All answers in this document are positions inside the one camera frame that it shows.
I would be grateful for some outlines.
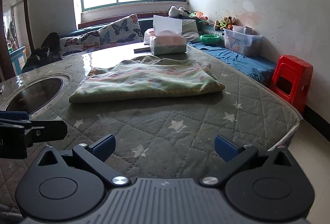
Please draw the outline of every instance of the white plush toy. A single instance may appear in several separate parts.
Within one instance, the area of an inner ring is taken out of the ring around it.
[[[188,17],[189,12],[186,11],[183,7],[180,7],[177,9],[175,6],[171,6],[171,8],[168,11],[169,17]]]

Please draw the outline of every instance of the blue sheet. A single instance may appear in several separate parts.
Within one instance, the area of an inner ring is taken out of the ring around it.
[[[275,63],[261,56],[246,57],[224,47],[209,46],[202,42],[189,42],[188,45],[220,59],[260,83],[270,80],[276,67]]]

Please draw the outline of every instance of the red plastic stool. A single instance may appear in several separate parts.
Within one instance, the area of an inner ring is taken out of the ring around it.
[[[303,113],[312,74],[311,64],[294,55],[282,55],[278,60],[270,90]]]

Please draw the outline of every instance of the tissue box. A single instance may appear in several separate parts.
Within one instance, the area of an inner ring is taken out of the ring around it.
[[[151,36],[150,51],[154,55],[184,53],[187,51],[187,39],[175,33]]]

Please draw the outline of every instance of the butterfly pillow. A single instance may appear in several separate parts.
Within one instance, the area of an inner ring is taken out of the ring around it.
[[[60,39],[60,48],[61,52],[100,48],[100,33],[99,31],[90,31],[80,36],[62,38]]]
[[[142,42],[141,32],[136,14],[127,16],[99,29],[101,46],[114,43]]]

